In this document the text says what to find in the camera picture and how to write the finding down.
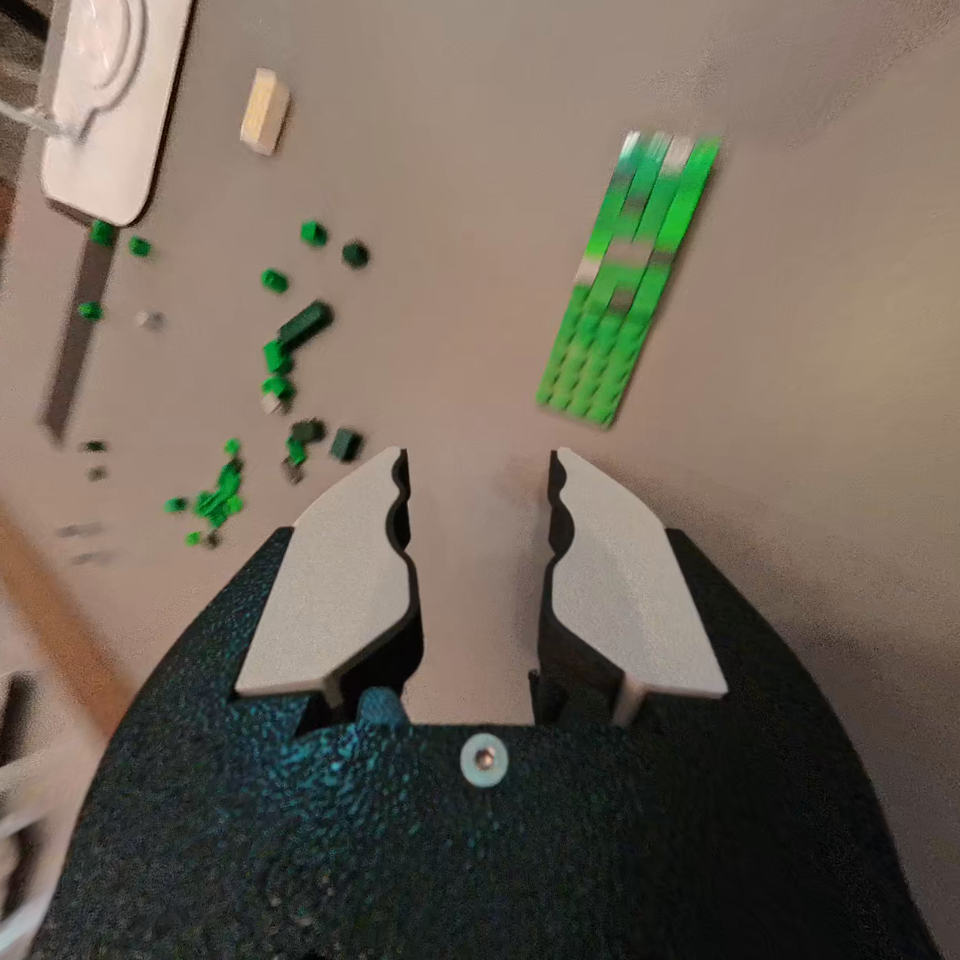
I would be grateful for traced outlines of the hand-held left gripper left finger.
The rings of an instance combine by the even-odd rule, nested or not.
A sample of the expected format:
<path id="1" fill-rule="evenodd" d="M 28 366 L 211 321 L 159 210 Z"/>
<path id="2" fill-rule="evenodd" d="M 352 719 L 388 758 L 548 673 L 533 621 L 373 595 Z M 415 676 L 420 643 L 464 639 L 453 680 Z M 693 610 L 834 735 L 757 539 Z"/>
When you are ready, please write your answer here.
<path id="1" fill-rule="evenodd" d="M 317 498 L 292 534 L 235 691 L 313 692 L 354 712 L 369 689 L 401 697 L 423 659 L 409 458 L 387 447 Z"/>

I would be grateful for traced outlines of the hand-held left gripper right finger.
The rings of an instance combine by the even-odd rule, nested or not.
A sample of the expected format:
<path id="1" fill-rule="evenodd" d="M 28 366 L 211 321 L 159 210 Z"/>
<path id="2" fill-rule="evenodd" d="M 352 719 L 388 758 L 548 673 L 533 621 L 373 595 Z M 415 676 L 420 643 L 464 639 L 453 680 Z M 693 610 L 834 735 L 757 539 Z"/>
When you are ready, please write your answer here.
<path id="1" fill-rule="evenodd" d="M 724 698 L 728 682 L 654 511 L 568 447 L 550 453 L 547 499 L 535 722 L 558 723 L 580 695 L 619 727 L 649 694 Z"/>

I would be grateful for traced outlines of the green bricks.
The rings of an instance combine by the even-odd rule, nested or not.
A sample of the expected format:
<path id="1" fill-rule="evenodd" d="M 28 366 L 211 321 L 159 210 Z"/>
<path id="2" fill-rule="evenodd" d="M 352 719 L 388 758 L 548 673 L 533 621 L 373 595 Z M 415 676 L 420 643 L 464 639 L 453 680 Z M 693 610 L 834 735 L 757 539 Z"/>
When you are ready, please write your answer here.
<path id="1" fill-rule="evenodd" d="M 328 242 L 329 232 L 319 221 L 305 221 L 300 225 L 299 237 L 307 246 L 322 247 Z M 138 235 L 131 236 L 126 246 L 135 258 L 148 258 L 152 252 L 151 243 Z M 363 243 L 354 241 L 342 247 L 342 262 L 351 269 L 364 268 L 368 266 L 369 261 L 370 251 Z M 261 272 L 260 284 L 266 291 L 273 294 L 283 294 L 289 288 L 286 274 L 274 268 Z M 102 307 L 85 304 L 81 306 L 80 312 L 86 318 L 99 321 L 104 311 Z M 156 311 L 142 311 L 138 315 L 138 324 L 144 328 L 150 325 L 156 326 L 161 318 L 162 316 Z M 260 398 L 264 393 L 273 392 L 286 402 L 283 412 L 290 407 L 296 397 L 296 389 L 290 378 L 295 366 L 294 355 L 308 341 L 326 330 L 333 319 L 332 307 L 321 299 L 315 299 L 282 324 L 270 341 L 262 347 L 268 376 L 260 386 Z M 284 440 L 286 454 L 284 459 L 304 467 L 309 459 L 310 447 L 318 445 L 325 436 L 326 426 L 320 419 L 313 417 L 295 421 Z M 333 439 L 331 455 L 338 462 L 352 462 L 361 443 L 362 437 L 356 431 L 340 428 Z M 109 445 L 102 439 L 90 439 L 83 441 L 78 450 L 84 453 L 103 454 L 109 452 Z M 165 514 L 180 515 L 189 512 L 205 524 L 203 530 L 186 534 L 184 542 L 187 546 L 204 545 L 208 548 L 218 546 L 221 527 L 230 518 L 242 512 L 245 502 L 240 495 L 244 471 L 241 451 L 242 444 L 239 439 L 230 438 L 223 445 L 227 460 L 220 468 L 213 489 L 202 489 L 192 499 L 188 496 L 176 496 L 164 502 Z M 94 463 L 87 468 L 85 476 L 90 483 L 102 482 L 108 476 L 106 465 Z M 74 524 L 57 535 L 63 538 L 80 536 L 80 530 L 81 525 Z"/>

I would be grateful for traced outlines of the green brick baseplate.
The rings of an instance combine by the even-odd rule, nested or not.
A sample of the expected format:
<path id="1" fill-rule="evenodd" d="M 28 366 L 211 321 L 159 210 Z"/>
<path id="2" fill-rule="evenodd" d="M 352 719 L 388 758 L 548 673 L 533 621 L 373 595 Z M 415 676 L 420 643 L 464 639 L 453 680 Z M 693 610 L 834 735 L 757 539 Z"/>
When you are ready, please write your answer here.
<path id="1" fill-rule="evenodd" d="M 535 404 L 615 423 L 721 154 L 721 136 L 632 130 L 573 279 Z"/>

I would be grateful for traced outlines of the dark grey strip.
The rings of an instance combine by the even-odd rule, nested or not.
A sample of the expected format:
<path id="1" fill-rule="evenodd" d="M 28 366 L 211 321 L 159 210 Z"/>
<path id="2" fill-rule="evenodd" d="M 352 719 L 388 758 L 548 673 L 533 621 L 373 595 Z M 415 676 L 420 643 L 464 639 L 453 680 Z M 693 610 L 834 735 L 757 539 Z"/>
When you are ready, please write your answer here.
<path id="1" fill-rule="evenodd" d="M 102 307 L 114 251 L 117 227 L 86 215 L 79 217 L 86 227 L 73 291 L 67 301 L 59 347 L 49 386 L 39 413 L 39 423 L 51 444 L 64 445 L 71 414 L 77 398 L 82 373 L 89 354 L 95 318 L 82 314 L 84 305 Z"/>

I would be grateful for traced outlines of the cream brick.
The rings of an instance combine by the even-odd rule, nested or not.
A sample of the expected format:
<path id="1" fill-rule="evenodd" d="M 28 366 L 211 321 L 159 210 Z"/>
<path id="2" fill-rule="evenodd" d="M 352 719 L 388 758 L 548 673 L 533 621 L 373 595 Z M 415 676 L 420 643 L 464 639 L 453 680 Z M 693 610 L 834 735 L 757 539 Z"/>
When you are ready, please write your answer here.
<path id="1" fill-rule="evenodd" d="M 274 155 L 291 102 L 291 91 L 276 71 L 257 67 L 239 127 L 239 139 L 262 157 Z"/>

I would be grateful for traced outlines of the white tray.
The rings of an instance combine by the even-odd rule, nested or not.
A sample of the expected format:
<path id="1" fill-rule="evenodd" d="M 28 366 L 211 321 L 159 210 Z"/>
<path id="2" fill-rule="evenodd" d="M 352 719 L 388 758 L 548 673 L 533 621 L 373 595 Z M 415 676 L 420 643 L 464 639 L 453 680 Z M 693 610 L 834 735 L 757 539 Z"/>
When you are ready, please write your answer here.
<path id="1" fill-rule="evenodd" d="M 143 2 L 146 39 L 125 96 L 112 110 L 98 115 L 78 142 L 49 137 L 41 163 L 48 200 L 118 227 L 136 222 L 147 206 L 195 5 L 191 1 Z M 57 86 L 69 3 L 61 3 L 65 19 L 47 107 Z"/>

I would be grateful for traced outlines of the clear glass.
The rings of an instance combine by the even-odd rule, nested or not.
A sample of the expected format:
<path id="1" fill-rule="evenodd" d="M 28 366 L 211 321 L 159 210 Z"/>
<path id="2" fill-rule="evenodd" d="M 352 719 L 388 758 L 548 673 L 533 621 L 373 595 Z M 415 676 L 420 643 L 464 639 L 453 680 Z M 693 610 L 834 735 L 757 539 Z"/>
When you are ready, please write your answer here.
<path id="1" fill-rule="evenodd" d="M 143 1 L 70 2 L 53 100 L 27 111 L 29 126 L 51 138 L 84 139 L 98 115 L 125 96 L 146 32 Z"/>

